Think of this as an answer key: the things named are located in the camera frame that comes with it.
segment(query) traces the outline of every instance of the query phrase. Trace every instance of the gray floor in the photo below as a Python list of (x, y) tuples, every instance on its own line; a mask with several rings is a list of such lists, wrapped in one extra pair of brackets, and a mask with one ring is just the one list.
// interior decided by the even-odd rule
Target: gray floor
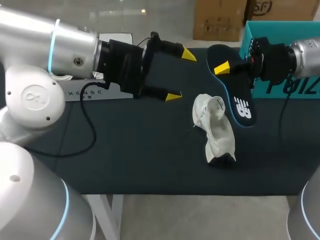
[[(151, 31), (190, 48), (218, 43), (192, 40), (195, 0), (0, 0), (0, 4), (101, 33), (130, 32), (135, 44)], [(127, 195), (121, 239), (286, 240), (288, 210), (284, 196)]]
[(285, 197), (127, 195), (121, 240), (287, 240)]

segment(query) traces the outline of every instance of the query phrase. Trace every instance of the screw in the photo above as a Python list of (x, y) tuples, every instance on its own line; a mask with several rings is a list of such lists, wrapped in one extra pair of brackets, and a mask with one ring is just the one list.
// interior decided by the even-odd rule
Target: screw
[(15, 183), (17, 183), (17, 182), (20, 182), (20, 177), (18, 176), (18, 175), (11, 175), (10, 176), (10, 181), (11, 182), (15, 182)]
[(83, 59), (82, 59), (81, 57), (76, 57), (76, 58), (73, 60), (73, 63), (79, 67), (79, 66), (81, 66), (82, 64), (84, 64), (84, 61), (83, 61)]

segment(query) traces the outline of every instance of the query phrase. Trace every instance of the cardboard box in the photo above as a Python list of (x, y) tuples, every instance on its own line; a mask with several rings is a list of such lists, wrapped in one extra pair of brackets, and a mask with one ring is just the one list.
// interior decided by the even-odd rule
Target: cardboard box
[(249, 0), (253, 21), (312, 21), (319, 0)]
[[(245, 25), (240, 56), (250, 55), (252, 39), (267, 37), (270, 44), (289, 46), (296, 40), (320, 37), (319, 21), (248, 21)], [(256, 80), (252, 97), (259, 99), (285, 99), (288, 97), (289, 80), (279, 85)], [(293, 85), (290, 99), (320, 99), (320, 76), (298, 79)]]
[(193, 39), (239, 41), (247, 0), (196, 0)]

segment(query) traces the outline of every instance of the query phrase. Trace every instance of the new balance logo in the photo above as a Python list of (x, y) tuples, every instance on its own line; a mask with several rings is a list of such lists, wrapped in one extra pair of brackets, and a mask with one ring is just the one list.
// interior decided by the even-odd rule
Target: new balance logo
[(238, 113), (241, 117), (246, 117), (247, 119), (251, 118), (251, 112), (250, 109), (248, 109), (247, 107), (248, 102), (247, 101), (243, 101), (237, 97), (234, 97), (236, 104), (236, 109), (238, 110)]

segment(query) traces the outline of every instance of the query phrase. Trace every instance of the teal box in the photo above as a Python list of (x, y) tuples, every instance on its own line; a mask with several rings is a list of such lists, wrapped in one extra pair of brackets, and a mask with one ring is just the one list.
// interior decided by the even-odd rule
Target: teal box
[[(253, 38), (267, 37), (270, 44), (283, 43), (289, 46), (296, 40), (320, 37), (320, 22), (316, 21), (247, 21), (244, 29), (240, 56), (249, 56)], [(253, 98), (283, 99), (290, 90), (288, 79), (280, 85), (270, 81), (255, 81)], [(320, 99), (320, 77), (297, 79), (293, 85), (291, 99)]]

